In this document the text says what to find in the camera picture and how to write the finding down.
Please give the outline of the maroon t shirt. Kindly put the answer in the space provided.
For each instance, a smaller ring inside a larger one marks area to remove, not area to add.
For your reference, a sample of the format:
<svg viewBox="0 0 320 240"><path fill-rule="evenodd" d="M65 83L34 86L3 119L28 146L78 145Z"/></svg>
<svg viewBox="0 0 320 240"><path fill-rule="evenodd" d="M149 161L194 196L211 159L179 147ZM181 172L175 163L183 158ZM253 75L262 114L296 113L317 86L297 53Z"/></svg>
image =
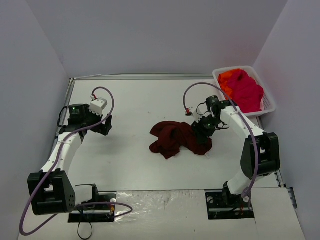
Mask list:
<svg viewBox="0 0 320 240"><path fill-rule="evenodd" d="M204 143L198 143L195 132L186 122L162 121L152 127L150 134L157 140L149 146L149 150L161 154L165 159L179 154L181 147L199 156L204 156L212 149L212 140L208 138Z"/></svg>

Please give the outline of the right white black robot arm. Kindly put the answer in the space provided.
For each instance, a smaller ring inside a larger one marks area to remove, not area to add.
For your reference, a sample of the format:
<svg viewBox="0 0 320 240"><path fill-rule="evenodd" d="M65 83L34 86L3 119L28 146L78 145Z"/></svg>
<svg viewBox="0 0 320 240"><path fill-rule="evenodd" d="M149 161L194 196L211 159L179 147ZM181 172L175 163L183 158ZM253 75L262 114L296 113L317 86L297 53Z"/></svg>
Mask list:
<svg viewBox="0 0 320 240"><path fill-rule="evenodd" d="M204 104L206 113L197 110L190 115L194 118L191 125L196 140L203 144L226 125L244 141L240 158L240 170L222 188L222 202L229 207L243 199L248 202L254 183L280 169L280 147L278 136L267 133L250 121L232 100L220 101L210 96Z"/></svg>

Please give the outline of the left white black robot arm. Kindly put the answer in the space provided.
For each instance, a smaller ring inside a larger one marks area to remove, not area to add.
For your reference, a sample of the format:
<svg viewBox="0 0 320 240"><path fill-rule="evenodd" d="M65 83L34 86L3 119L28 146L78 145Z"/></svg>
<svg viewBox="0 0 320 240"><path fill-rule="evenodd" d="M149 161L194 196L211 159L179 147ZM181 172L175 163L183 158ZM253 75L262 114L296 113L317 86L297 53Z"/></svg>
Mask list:
<svg viewBox="0 0 320 240"><path fill-rule="evenodd" d="M70 213L81 202L89 209L100 205L100 195L92 190L76 196L68 172L88 131L107 136L112 129L112 115L103 120L107 104L105 99L97 98L90 104L68 106L67 124L60 127L58 141L49 160L39 172L31 173L27 179L32 211L36 216Z"/></svg>

